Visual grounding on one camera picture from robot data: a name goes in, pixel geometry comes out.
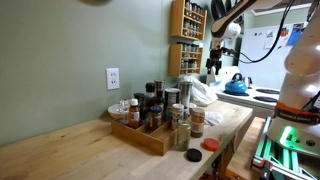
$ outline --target butcher block counter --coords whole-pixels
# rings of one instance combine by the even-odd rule
[[[252,114],[221,101],[205,109],[224,120],[191,138],[190,148],[202,152],[200,162],[186,160],[174,147],[159,156],[136,145],[112,133],[107,117],[0,147],[0,179],[199,179]],[[219,151],[201,147],[207,137],[220,141]]]

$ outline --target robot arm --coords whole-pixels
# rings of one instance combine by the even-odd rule
[[[219,73],[219,69],[222,65],[220,58],[222,53],[224,53],[224,50],[221,48],[221,43],[226,39],[236,39],[241,32],[240,25],[234,23],[233,21],[247,10],[270,8],[278,4],[280,1],[281,0],[242,0],[235,4],[235,6],[226,12],[226,14],[213,23],[211,27],[212,42],[210,48],[210,58],[207,59],[206,63],[208,74],[211,74],[212,67],[215,67],[216,75]]]
[[[212,45],[207,68],[221,68],[221,42],[235,39],[233,20],[249,9],[263,9],[281,0],[242,0],[212,25]],[[320,8],[318,8],[285,60],[287,70],[267,135],[278,144],[320,158]],[[288,135],[298,141],[287,139]]]

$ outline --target wooden countertop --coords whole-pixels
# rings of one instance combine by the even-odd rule
[[[0,147],[0,179],[199,179],[252,114],[221,101],[205,109],[222,113],[224,121],[191,139],[190,148],[202,152],[198,163],[174,148],[159,156],[128,142],[111,133],[107,118]],[[206,137],[220,140],[218,152],[201,147]]]
[[[237,151],[233,154],[226,169],[226,176],[230,179],[260,179],[260,174],[250,169],[252,155],[255,154],[260,132],[265,119],[254,118],[251,126],[241,141]]]

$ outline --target cable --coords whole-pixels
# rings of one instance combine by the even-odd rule
[[[245,62],[245,61],[242,61],[240,60],[239,58],[236,58],[237,60],[239,60],[240,62],[242,63],[245,63],[245,64],[250,64],[250,63],[257,63],[257,62],[260,62],[262,60],[264,60],[265,58],[267,58],[271,52],[273,51],[273,49],[276,47],[277,43],[278,43],[278,40],[280,38],[280,34],[281,34],[281,31],[282,31],[282,28],[283,28],[283,24],[284,24],[284,21],[286,19],[286,16],[292,6],[292,4],[294,3],[295,0],[290,0],[290,2],[288,3],[288,5],[286,6],[284,12],[283,12],[283,15],[282,15],[282,18],[281,18],[281,21],[280,21],[280,26],[279,26],[279,29],[278,29],[278,33],[277,33],[277,36],[276,36],[276,39],[272,45],[272,47],[270,48],[270,50],[267,52],[266,55],[264,55],[262,58],[258,59],[258,60],[252,60],[250,59],[247,55],[245,55],[244,53],[240,53],[241,55],[243,55],[245,58],[247,58],[250,62]]]
[[[318,8],[318,6],[319,6],[319,0],[313,0],[308,11],[307,22],[310,22],[310,18],[314,13],[314,11]]]

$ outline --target outlet cover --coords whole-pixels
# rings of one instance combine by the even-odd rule
[[[119,68],[106,68],[107,90],[119,89]]]

